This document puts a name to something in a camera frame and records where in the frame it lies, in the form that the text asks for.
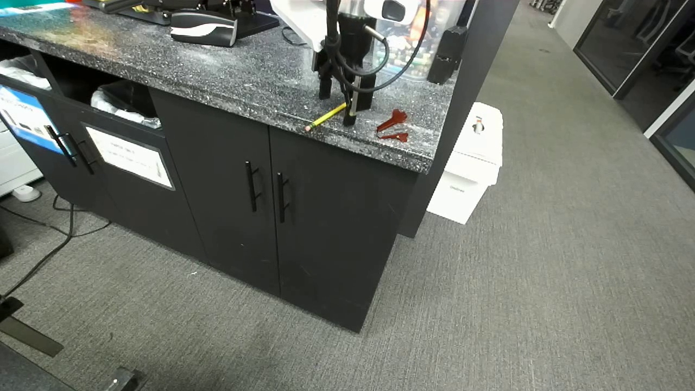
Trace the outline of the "blue white paper sign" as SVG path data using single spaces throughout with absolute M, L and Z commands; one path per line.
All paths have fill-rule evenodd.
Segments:
M 35 95 L 0 86 L 0 114 L 15 136 L 47 152 L 67 155 L 66 145 L 57 138 L 53 119 Z

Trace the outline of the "black cabinet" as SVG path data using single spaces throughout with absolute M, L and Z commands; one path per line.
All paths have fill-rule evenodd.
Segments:
M 3 79 L 53 119 L 66 156 L 15 138 L 67 201 L 339 327 L 362 327 L 395 236 L 423 209 L 412 171 L 15 43 L 0 58 L 59 82 Z M 87 127 L 154 148 L 174 187 L 104 162 Z M 258 169 L 257 213 L 245 160 Z M 276 171 L 288 177 L 285 224 Z

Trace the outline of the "white waste bin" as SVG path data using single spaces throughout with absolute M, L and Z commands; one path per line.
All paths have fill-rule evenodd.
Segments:
M 460 127 L 427 210 L 464 226 L 504 165 L 504 114 L 475 101 Z

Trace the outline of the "red staple remover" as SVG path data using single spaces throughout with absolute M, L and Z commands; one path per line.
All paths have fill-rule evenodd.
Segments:
M 389 142 L 405 142 L 409 132 L 401 131 L 401 123 L 409 119 L 409 114 L 400 108 L 391 113 L 389 119 L 376 125 L 376 136 L 377 138 L 389 138 Z

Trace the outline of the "yellow pencil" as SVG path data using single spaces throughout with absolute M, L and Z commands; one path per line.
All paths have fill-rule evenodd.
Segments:
M 339 106 L 325 111 L 323 114 L 320 114 L 316 119 L 313 119 L 308 125 L 304 125 L 307 132 L 311 132 L 313 127 L 325 123 L 328 119 L 332 119 L 335 114 L 344 113 L 347 108 L 347 101 L 341 101 Z

